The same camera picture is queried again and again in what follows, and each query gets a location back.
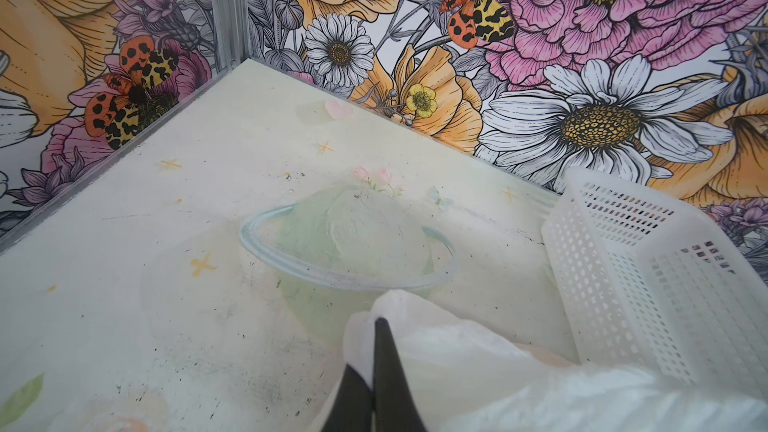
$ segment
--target white daisy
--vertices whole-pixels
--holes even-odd
[[[703,146],[731,140],[732,131],[705,122],[672,117],[726,87],[703,80],[643,92],[650,64],[642,56],[622,62],[611,74],[602,60],[584,64],[581,74],[548,66],[552,90],[505,92],[484,111],[476,156],[556,192],[564,190],[565,169],[580,166],[645,184],[672,172],[652,166],[646,156],[671,162],[704,162]],[[641,154],[634,140],[648,151]]]
[[[360,20],[329,14],[306,28],[306,57],[314,75],[339,87],[355,87],[373,70],[373,44]]]

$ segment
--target pink heart print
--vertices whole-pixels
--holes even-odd
[[[326,100],[326,112],[333,120],[346,119],[352,116],[352,106],[348,103],[339,103],[336,100]]]

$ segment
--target pink flower print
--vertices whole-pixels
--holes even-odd
[[[722,43],[768,0],[501,0],[518,28],[489,44],[486,60],[510,90],[546,85],[543,68],[580,71],[590,59],[616,66],[636,54],[655,70]]]
[[[365,167],[358,166],[352,170],[352,175],[363,182],[368,182],[371,179],[371,175]]]
[[[382,183],[389,185],[389,183],[392,181],[392,174],[385,167],[378,168],[376,173],[379,174],[379,178],[382,180]]]
[[[308,72],[296,72],[295,70],[288,70],[286,72],[288,75],[293,76],[293,78],[301,80],[302,82],[306,82],[310,84],[311,86],[315,85],[315,81],[312,78],[312,74]]]
[[[738,208],[730,220],[745,227],[768,226],[768,203],[763,198],[753,198]]]
[[[62,156],[67,162],[75,163],[75,149],[79,150],[86,166],[114,152],[105,136],[91,137],[85,131],[85,120],[82,116],[66,117],[52,127],[51,140],[40,154],[41,172],[49,174],[61,166],[61,161],[54,159],[56,156]]]
[[[338,100],[328,99],[326,100],[326,112],[331,116],[333,120],[346,119],[352,116],[352,106],[346,102],[339,102]]]

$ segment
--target floral wallpaper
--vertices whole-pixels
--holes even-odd
[[[251,55],[556,192],[699,208],[768,282],[768,0],[247,0]]]
[[[0,0],[0,237],[223,67],[212,0]]]

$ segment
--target orange spotted moth wing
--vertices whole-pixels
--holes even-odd
[[[149,100],[149,90],[176,70],[178,56],[171,50],[156,50],[149,36],[130,39],[120,48],[120,68],[126,76],[104,74],[102,79],[118,94],[101,92],[85,107],[85,130],[91,137],[106,134],[117,150],[140,132],[140,114]]]
[[[443,0],[441,12],[459,7],[448,20],[448,35],[454,43],[471,49],[478,38],[497,42],[512,36],[514,21],[497,0]]]

